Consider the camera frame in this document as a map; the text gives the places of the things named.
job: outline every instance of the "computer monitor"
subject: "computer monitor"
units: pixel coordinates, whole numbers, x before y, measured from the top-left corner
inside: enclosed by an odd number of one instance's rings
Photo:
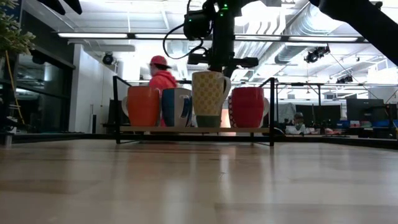
[[[347,99],[347,119],[376,122],[387,120],[388,115],[383,100]]]

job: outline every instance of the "ceiling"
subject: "ceiling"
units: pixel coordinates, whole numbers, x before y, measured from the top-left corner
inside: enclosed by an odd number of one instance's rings
[[[24,9],[41,21],[48,24],[57,32],[134,32],[134,33],[167,33],[170,29],[183,22],[186,13],[187,0],[80,0],[83,14],[78,15],[62,2],[66,15],[57,13],[43,6],[37,0],[26,0]],[[201,8],[204,0],[192,0],[191,10]],[[307,15],[303,11],[300,16],[295,16],[308,3],[306,0],[286,0],[290,4],[284,4],[282,8],[266,7],[260,2],[253,2],[243,8],[243,17],[236,19],[236,34],[280,34],[285,25]],[[382,9],[393,20],[398,21],[398,2],[385,0]],[[314,14],[309,20],[316,31],[329,35],[356,35],[359,34],[348,24],[336,22],[320,13]],[[329,30],[325,24],[332,24]],[[115,52],[119,60],[127,60],[132,55],[138,59],[141,66],[141,75],[149,78],[147,64],[153,55],[165,55],[161,40],[78,40],[85,45],[86,51],[95,51],[98,57],[104,52],[98,49],[107,47],[135,46],[134,52]],[[175,56],[184,53],[182,49],[191,49],[197,43],[176,40],[168,43],[168,50],[175,52]],[[331,55],[320,59],[316,63],[307,64],[303,61],[307,51],[314,48],[313,45],[304,48],[296,48],[294,57],[289,59],[286,65],[275,64],[273,58],[278,52],[273,53],[272,43],[248,43],[236,42],[235,52],[238,57],[258,57],[261,64],[251,69],[238,70],[233,75],[234,81],[245,80],[261,82],[271,76],[277,76],[280,82],[336,82],[336,78],[346,69],[349,70],[359,82],[366,82],[366,75],[370,67],[378,63],[388,63],[380,51],[371,44],[330,44]],[[187,59],[172,60],[173,74],[177,78],[190,79],[190,74],[197,70],[205,70],[206,65],[187,65]]]

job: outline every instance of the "security camera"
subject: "security camera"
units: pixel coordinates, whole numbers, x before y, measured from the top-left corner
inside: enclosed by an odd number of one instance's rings
[[[104,58],[102,59],[102,62],[105,65],[112,65],[114,62],[114,57],[112,52],[106,52]]]

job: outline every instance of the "blue mug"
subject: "blue mug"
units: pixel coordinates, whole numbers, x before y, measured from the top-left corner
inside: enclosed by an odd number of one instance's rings
[[[167,127],[187,127],[192,119],[192,91],[184,88],[162,92],[162,117]]]

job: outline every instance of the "wooden shelf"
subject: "wooden shelf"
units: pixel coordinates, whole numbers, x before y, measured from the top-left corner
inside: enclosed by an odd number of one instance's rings
[[[120,131],[152,131],[172,133],[269,133],[269,128],[180,128],[180,127],[127,127]]]

